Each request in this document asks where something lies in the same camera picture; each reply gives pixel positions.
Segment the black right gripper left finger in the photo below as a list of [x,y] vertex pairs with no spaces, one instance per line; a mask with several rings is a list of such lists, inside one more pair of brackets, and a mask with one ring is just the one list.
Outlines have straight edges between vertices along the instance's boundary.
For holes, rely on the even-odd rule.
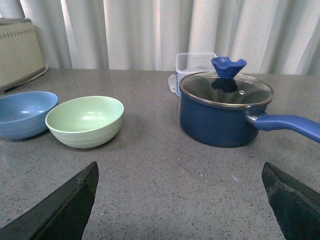
[[93,161],[32,209],[1,228],[2,240],[80,240],[95,202],[99,169]]

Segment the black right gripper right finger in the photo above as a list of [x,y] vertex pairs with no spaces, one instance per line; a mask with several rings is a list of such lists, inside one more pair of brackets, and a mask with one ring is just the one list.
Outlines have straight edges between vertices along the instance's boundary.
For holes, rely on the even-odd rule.
[[287,240],[320,238],[320,194],[270,162],[262,170],[268,202]]

